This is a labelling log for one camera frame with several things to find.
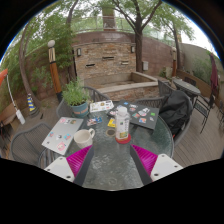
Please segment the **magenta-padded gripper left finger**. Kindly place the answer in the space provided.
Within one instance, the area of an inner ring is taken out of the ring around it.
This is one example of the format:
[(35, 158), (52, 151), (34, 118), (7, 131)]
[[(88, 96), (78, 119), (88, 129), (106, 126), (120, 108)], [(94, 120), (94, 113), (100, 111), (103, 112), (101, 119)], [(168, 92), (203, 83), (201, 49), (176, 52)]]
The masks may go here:
[(90, 145), (68, 157), (58, 157), (45, 171), (82, 186), (93, 155), (94, 148)]

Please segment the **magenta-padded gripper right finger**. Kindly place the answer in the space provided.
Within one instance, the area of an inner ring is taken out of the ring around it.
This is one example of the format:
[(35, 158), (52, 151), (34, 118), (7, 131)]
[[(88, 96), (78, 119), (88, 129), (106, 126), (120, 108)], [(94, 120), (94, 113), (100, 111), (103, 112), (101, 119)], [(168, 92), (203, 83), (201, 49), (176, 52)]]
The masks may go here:
[(143, 186), (164, 178), (182, 169), (182, 166), (166, 154), (155, 154), (145, 148), (131, 144), (130, 155)]

